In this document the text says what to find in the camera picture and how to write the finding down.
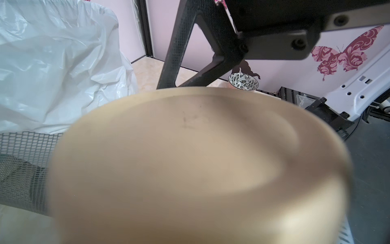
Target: floor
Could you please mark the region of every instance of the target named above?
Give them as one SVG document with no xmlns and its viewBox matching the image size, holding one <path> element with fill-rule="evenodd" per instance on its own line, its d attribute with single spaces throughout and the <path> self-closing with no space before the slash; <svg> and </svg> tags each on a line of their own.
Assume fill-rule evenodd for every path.
<svg viewBox="0 0 390 244">
<path fill-rule="evenodd" d="M 355 166 L 348 220 L 355 244 L 389 244 L 390 123 L 369 121 L 347 141 Z"/>
<path fill-rule="evenodd" d="M 163 62 L 144 57 L 133 63 L 140 93 L 156 88 Z M 181 68 L 176 85 L 196 72 Z M 210 86 L 227 87 L 216 80 Z M 390 243 L 390 124 L 370 117 L 347 141 L 355 165 L 354 190 L 348 215 L 356 244 Z M 0 205 L 0 243 L 59 243 L 50 217 Z"/>
</svg>

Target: screw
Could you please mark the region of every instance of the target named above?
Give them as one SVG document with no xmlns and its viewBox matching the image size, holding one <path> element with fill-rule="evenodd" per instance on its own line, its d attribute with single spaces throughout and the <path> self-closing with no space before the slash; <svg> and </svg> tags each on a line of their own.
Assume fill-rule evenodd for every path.
<svg viewBox="0 0 390 244">
<path fill-rule="evenodd" d="M 248 47 L 247 47 L 245 44 L 241 44 L 241 45 L 240 45 L 240 50 L 241 50 L 241 52 L 243 52 L 243 53 L 249 52 Z"/>
<path fill-rule="evenodd" d="M 346 25 L 349 21 L 349 18 L 348 16 L 346 15 L 340 15 L 340 16 L 337 16 L 334 20 L 334 24 L 335 26 L 343 26 L 343 25 Z"/>
<path fill-rule="evenodd" d="M 291 46 L 297 51 L 302 51 L 306 48 L 306 43 L 303 39 L 295 39 L 292 41 Z"/>
</svg>

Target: mounting hole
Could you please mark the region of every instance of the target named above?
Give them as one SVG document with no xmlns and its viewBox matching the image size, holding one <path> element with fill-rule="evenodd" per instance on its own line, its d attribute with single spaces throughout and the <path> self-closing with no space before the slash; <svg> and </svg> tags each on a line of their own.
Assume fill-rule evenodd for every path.
<svg viewBox="0 0 390 244">
<path fill-rule="evenodd" d="M 246 15 L 246 10 L 244 8 L 239 8 L 238 9 L 238 14 L 241 15 L 241 16 L 245 16 Z"/>
<path fill-rule="evenodd" d="M 303 39 L 295 39 L 292 41 L 291 46 L 297 51 L 302 51 L 306 48 L 306 42 Z"/>
<path fill-rule="evenodd" d="M 346 15 L 340 15 L 340 16 L 337 16 L 334 20 L 334 24 L 335 26 L 343 26 L 343 25 L 346 25 L 349 21 L 349 18 L 348 16 Z"/>
</svg>

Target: tiled floor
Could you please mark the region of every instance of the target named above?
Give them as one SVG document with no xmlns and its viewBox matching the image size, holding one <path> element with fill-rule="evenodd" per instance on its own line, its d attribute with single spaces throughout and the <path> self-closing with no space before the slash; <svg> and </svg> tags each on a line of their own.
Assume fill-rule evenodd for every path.
<svg viewBox="0 0 390 244">
<path fill-rule="evenodd" d="M 132 64 L 134 68 L 135 76 L 137 77 L 139 92 L 153 91 L 157 87 L 158 79 L 160 78 L 161 70 L 163 69 L 164 62 L 152 59 L 149 57 L 143 57 L 140 60 Z M 179 74 L 176 79 L 176 86 L 182 84 L 197 72 L 180 68 Z M 217 79 L 209 85 L 210 87 L 228 87 L 228 83 L 224 80 Z"/>
<path fill-rule="evenodd" d="M 163 64 L 164 62 L 149 57 L 143 57 L 132 64 L 140 93 L 156 89 Z M 180 68 L 176 85 L 180 85 L 195 74 L 195 71 Z M 209 86 L 229 87 L 226 81 L 220 79 Z M 0 205 L 0 243 L 57 244 L 60 242 L 51 217 Z"/>
</svg>

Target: white plastic bag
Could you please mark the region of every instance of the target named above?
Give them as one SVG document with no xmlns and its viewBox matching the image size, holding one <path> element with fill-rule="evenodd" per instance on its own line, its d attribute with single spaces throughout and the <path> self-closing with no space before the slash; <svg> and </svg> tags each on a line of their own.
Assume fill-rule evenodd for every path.
<svg viewBox="0 0 390 244">
<path fill-rule="evenodd" d="M 0 57 L 0 133 L 61 133 L 137 92 L 115 14 L 84 0 L 0 0 Z"/>
</svg>

